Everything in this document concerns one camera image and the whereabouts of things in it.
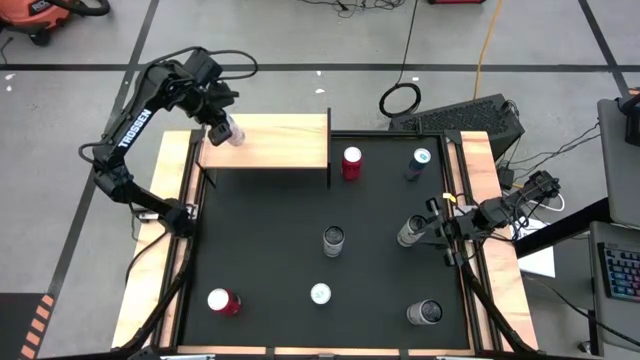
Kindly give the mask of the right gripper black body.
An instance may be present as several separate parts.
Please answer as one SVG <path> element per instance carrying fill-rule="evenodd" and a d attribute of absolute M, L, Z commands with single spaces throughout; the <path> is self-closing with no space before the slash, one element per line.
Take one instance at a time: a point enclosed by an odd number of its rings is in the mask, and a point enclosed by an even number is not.
<path fill-rule="evenodd" d="M 472 210 L 451 217 L 444 222 L 443 232 L 449 241 L 479 240 L 483 237 L 483 215 L 479 210 Z"/>

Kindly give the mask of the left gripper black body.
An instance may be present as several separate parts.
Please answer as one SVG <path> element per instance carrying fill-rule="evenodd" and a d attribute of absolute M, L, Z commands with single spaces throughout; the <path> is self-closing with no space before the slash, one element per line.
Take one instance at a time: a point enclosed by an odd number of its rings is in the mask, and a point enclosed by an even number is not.
<path fill-rule="evenodd" d="M 226 123 L 225 108 L 228 106 L 228 84 L 223 80 L 211 82 L 200 89 L 199 100 L 192 117 L 199 124 L 219 125 Z"/>

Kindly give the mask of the silver can with red print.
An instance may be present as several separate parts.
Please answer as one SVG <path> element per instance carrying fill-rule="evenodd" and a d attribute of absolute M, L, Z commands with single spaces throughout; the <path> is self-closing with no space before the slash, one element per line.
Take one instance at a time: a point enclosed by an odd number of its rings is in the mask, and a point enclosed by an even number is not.
<path fill-rule="evenodd" d="M 226 119 L 231 131 L 231 136 L 227 139 L 227 142 L 234 147 L 242 146 L 246 139 L 244 130 L 236 123 L 231 115 L 227 114 Z"/>

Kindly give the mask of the dark blue can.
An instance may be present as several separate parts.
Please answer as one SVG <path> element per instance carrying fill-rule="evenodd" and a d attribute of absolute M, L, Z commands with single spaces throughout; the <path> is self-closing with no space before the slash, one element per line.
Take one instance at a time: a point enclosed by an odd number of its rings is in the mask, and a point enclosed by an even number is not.
<path fill-rule="evenodd" d="M 412 158 L 405 170 L 404 177 L 407 181 L 415 181 L 419 178 L 426 165 L 431 161 L 431 153 L 425 148 L 414 150 Z"/>

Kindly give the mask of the red beverage can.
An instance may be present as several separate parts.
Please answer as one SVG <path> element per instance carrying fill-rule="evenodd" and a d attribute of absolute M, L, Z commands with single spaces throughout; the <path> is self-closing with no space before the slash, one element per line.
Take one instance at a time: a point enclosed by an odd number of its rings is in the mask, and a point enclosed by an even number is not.
<path fill-rule="evenodd" d="M 207 305 L 216 313 L 233 316 L 240 311 L 242 301 L 236 293 L 228 289 L 216 288 L 207 296 Z"/>
<path fill-rule="evenodd" d="M 342 156 L 341 173 L 348 181 L 356 180 L 360 176 L 362 152 L 358 147 L 346 148 Z"/>

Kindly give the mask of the white paper sheet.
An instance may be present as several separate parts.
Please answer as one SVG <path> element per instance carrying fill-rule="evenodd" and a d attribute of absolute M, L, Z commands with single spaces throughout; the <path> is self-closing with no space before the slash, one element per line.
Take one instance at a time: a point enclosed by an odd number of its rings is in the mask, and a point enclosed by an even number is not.
<path fill-rule="evenodd" d="M 534 233 L 547 226 L 546 222 L 530 219 L 529 225 L 520 228 L 518 224 L 511 225 L 510 229 L 514 235 L 518 235 L 518 239 L 523 239 L 525 236 Z M 543 250 L 537 251 L 530 255 L 518 259 L 519 268 L 521 271 L 539 275 L 547 278 L 556 277 L 554 248 L 548 247 Z"/>

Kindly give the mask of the black bar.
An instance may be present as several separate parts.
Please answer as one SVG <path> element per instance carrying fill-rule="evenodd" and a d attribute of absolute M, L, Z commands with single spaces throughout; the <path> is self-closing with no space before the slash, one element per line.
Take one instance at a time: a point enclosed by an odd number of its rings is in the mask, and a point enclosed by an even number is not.
<path fill-rule="evenodd" d="M 586 232 L 591 222 L 611 223 L 609 201 L 603 198 L 555 223 L 519 239 L 514 244 L 516 256 L 522 258 Z"/>

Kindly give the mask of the black computer case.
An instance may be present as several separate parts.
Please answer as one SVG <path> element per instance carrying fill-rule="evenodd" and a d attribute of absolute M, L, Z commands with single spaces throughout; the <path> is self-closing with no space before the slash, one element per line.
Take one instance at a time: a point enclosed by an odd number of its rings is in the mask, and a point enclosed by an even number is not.
<path fill-rule="evenodd" d="M 389 129 L 408 132 L 486 132 L 495 160 L 525 133 L 519 121 L 517 105 L 501 93 L 393 118 Z"/>

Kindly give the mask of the Red Bull sugarfree can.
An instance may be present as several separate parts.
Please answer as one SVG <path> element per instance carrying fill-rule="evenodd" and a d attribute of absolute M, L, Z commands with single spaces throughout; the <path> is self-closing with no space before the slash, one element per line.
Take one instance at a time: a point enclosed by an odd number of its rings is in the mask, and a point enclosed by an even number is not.
<path fill-rule="evenodd" d="M 316 283 L 310 290 L 310 298 L 316 305 L 328 304 L 331 296 L 331 288 L 326 283 Z"/>

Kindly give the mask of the black table mat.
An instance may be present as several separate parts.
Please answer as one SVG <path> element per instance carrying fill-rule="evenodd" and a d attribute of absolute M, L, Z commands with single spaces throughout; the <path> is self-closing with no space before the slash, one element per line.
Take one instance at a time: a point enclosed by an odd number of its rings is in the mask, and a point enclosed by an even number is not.
<path fill-rule="evenodd" d="M 440 250 L 400 246 L 406 220 L 443 193 L 437 139 L 359 138 L 360 177 L 347 181 L 336 139 L 331 184 L 315 170 L 220 169 L 207 188 L 180 341 L 184 345 L 467 349 L 458 271 Z M 404 173 L 417 148 L 431 153 L 419 178 Z M 339 256 L 323 251 L 323 233 L 339 226 Z M 332 292 L 316 305 L 310 290 Z M 240 311 L 212 311 L 216 288 L 236 293 Z M 415 326 L 407 308 L 435 300 L 443 310 L 434 325 Z"/>

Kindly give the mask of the grey desk panel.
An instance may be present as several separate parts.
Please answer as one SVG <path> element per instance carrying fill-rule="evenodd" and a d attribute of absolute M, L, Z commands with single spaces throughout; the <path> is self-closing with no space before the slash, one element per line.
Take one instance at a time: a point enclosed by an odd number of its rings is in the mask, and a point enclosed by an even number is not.
<path fill-rule="evenodd" d="M 592 283 L 596 320 L 624 335 L 624 338 L 598 329 L 600 343 L 607 343 L 638 352 L 640 358 L 640 303 L 609 298 L 604 290 L 597 244 L 601 242 L 640 247 L 640 231 L 614 226 L 603 222 L 590 224 Z"/>
<path fill-rule="evenodd" d="M 640 229 L 640 147 L 625 141 L 626 116 L 615 100 L 597 102 L 611 219 Z"/>

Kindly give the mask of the black keyboard blue keys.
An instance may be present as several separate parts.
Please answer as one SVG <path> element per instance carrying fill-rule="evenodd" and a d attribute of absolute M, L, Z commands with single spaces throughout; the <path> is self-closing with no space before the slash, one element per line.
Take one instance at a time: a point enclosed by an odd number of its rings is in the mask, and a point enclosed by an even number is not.
<path fill-rule="evenodd" d="M 640 303 L 640 247 L 601 242 L 597 249 L 606 295 Z"/>

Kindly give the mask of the orange shop vacuum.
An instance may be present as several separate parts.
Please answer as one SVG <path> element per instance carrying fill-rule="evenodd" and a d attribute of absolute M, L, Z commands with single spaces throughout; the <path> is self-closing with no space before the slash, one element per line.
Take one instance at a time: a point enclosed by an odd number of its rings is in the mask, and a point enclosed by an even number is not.
<path fill-rule="evenodd" d="M 73 15 L 101 17 L 110 13 L 109 0 L 96 0 L 90 7 L 85 0 L 0 0 L 0 31 L 27 35 L 36 46 L 50 42 L 51 31 L 63 26 Z"/>

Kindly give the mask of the black box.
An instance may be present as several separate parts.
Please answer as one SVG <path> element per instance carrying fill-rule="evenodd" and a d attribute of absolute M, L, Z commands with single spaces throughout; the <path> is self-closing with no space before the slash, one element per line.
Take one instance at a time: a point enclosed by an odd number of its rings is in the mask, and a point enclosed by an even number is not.
<path fill-rule="evenodd" d="M 627 100 L 621 111 L 626 116 L 625 141 L 640 147 L 640 92 Z"/>

